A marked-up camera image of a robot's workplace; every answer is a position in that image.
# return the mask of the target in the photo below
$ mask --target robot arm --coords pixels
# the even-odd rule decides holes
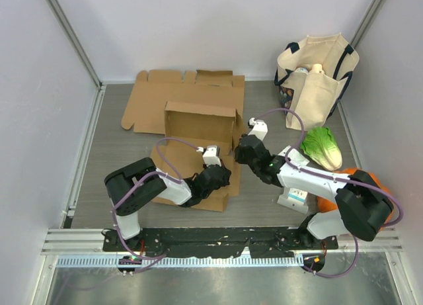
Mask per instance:
[[[300,171],[288,165],[281,153],[271,155],[265,148],[262,141],[267,133],[267,125],[262,120],[251,119],[249,126],[252,130],[241,137],[235,149],[235,160],[238,163],[247,164],[264,183],[301,189],[338,205],[338,210],[306,218],[304,226],[314,238],[323,240],[329,236],[351,233],[365,241],[374,239],[393,210],[390,200],[365,187],[335,181],[340,177],[377,187],[369,174],[356,171],[353,175],[347,175],[307,168],[308,171],[328,177],[323,179]]]
[[[181,183],[175,183],[161,175],[153,175],[116,209],[118,227],[125,240],[137,236],[141,231],[138,210],[156,196],[182,207],[191,207],[208,198],[212,191],[229,185],[231,171],[220,160],[219,148],[208,146],[205,150],[200,148],[200,151],[203,153],[205,163],[201,173],[185,178]],[[134,179],[138,181],[153,171],[161,172],[153,160],[146,157],[109,174],[104,184],[113,205],[116,205],[135,185]]]

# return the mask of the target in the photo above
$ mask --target canvas tote bag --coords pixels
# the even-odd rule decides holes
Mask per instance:
[[[345,93],[358,60],[357,52],[341,34],[308,36],[288,44],[278,57],[274,80],[280,88],[282,106],[295,111],[306,130],[322,126]],[[324,73],[295,71],[298,67],[311,70],[314,64],[321,64]],[[286,115],[286,127],[301,129],[290,113]]]

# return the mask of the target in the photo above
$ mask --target cardboard box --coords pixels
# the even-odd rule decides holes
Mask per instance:
[[[121,125],[134,132],[165,133],[167,101],[236,109],[243,115],[244,76],[232,71],[141,71],[126,105]]]
[[[214,191],[193,208],[224,211],[229,196],[239,194],[241,182],[241,167],[235,163],[232,156],[241,134],[245,132],[243,119],[237,110],[169,101],[165,106],[164,122],[167,137],[181,138],[203,148],[210,145],[220,147],[220,158],[232,172],[230,185]],[[165,146],[161,146],[161,151],[183,177],[191,177],[203,170],[201,153],[195,152],[183,143],[169,140]],[[151,158],[158,168],[176,177],[176,173],[161,159],[155,148],[151,152]],[[155,198],[153,201],[173,204],[163,198]]]

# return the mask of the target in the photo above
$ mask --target gray floor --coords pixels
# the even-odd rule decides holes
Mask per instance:
[[[340,273],[352,253],[327,255],[325,273]],[[152,269],[112,277],[116,269],[57,269],[47,304],[401,304],[384,253],[361,253],[345,277],[314,277],[299,267]],[[91,288],[75,290],[70,286]]]
[[[136,134],[120,126],[131,90],[132,85],[108,85],[106,88],[72,228],[111,227],[110,201],[103,179],[112,171],[149,156],[151,148],[161,137]],[[245,122],[276,107],[279,107],[278,90],[271,81],[246,82]],[[280,152],[299,137],[299,131],[285,128],[282,114],[271,114],[266,122],[269,133],[264,142],[272,153]],[[327,126],[333,131],[342,152],[343,167],[355,167],[338,110],[327,120]],[[280,193],[279,188],[265,185],[248,167],[243,167],[241,193],[229,199],[225,212],[150,202],[139,211],[139,220],[145,227],[298,226],[304,215],[277,204]]]

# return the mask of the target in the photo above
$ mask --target orange object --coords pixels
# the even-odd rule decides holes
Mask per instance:
[[[337,171],[336,173],[352,175],[357,170],[358,168],[346,168],[343,171]],[[391,194],[390,190],[387,187],[381,185],[381,181],[375,176],[375,174],[369,173],[369,172],[367,173],[371,176],[371,178],[373,178],[373,180],[376,182],[377,186],[379,186],[380,189]],[[338,209],[338,206],[334,202],[331,202],[330,200],[323,197],[319,197],[319,196],[316,196],[316,198],[317,198],[317,208],[319,209],[319,212],[329,212],[329,211]],[[393,213],[394,211],[392,210],[391,214],[388,216],[388,219],[386,221],[389,221],[392,218]]]

